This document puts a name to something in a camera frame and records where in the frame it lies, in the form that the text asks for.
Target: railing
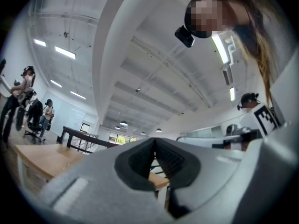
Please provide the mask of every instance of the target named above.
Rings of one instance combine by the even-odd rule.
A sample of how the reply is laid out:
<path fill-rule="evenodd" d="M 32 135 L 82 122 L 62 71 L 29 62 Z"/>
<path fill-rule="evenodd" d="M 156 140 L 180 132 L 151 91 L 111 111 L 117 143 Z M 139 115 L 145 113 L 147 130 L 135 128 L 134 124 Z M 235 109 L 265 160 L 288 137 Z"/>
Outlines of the railing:
<path fill-rule="evenodd" d="M 64 141 L 64 136 L 65 134 L 69 134 L 69 138 L 67 140 L 67 147 L 74 148 L 78 150 L 78 152 L 83 152 L 85 154 L 92 154 L 93 152 L 91 151 L 92 147 L 94 145 L 100 145 L 105 148 L 110 148 L 114 146 L 118 146 L 118 144 L 113 144 L 109 143 L 103 140 L 98 139 L 98 135 L 95 134 L 90 134 L 90 133 L 85 133 L 85 132 L 80 132 L 68 127 L 63 127 L 63 131 L 60 137 L 60 143 L 62 144 Z"/>

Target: pink shirt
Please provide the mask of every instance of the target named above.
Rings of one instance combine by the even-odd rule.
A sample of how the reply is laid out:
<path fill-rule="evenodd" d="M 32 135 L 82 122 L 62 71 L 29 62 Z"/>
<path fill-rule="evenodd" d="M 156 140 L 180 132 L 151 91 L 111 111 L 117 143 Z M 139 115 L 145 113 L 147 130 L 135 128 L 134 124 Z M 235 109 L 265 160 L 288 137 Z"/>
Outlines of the pink shirt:
<path fill-rule="evenodd" d="M 24 92 L 27 88 L 31 87 L 31 81 L 32 81 L 32 77 L 29 75 L 26 75 L 25 78 L 23 79 L 22 83 L 17 86 L 17 88 L 20 90 L 14 91 L 13 96 L 18 98 L 22 92 Z"/>

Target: neck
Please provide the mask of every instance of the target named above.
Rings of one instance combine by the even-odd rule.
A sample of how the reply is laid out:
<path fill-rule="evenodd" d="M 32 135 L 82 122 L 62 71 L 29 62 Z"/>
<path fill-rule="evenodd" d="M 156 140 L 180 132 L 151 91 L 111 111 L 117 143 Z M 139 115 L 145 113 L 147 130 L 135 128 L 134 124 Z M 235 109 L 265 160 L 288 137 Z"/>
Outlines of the neck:
<path fill-rule="evenodd" d="M 244 5 L 242 5 L 241 3 L 239 2 L 236 2 L 236 1 L 229 1 L 228 2 L 234 15 L 235 15 L 235 26 L 236 25 L 249 25 L 250 24 L 250 15 L 249 13 L 247 12 L 246 8 Z"/>

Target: table top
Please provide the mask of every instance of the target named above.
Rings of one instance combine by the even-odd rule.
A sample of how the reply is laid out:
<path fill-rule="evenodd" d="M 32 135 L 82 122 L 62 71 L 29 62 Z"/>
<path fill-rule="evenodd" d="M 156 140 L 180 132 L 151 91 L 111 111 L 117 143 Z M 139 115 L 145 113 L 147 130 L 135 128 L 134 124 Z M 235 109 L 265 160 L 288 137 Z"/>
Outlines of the table top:
<path fill-rule="evenodd" d="M 60 175 L 88 157 L 61 144 L 15 145 L 14 149 L 29 167 L 37 170 L 47 179 Z M 149 174 L 149 180 L 154 183 L 156 189 L 161 189 L 169 183 L 168 179 L 152 172 Z"/>

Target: black chair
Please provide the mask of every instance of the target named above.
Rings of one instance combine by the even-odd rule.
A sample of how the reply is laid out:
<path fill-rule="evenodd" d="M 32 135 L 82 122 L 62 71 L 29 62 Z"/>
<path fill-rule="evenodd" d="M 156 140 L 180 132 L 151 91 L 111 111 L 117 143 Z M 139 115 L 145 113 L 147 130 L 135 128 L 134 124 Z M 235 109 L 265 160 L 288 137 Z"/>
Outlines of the black chair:
<path fill-rule="evenodd" d="M 38 133 L 42 130 L 42 125 L 40 125 L 39 121 L 41 119 L 41 116 L 43 115 L 43 104 L 40 101 L 37 101 L 31 109 L 28 111 L 28 119 L 27 124 L 28 128 L 32 130 L 32 132 L 29 132 L 25 130 L 25 135 L 30 135 L 33 137 L 33 143 L 36 143 L 36 138 L 41 142 L 41 138 L 38 137 Z"/>

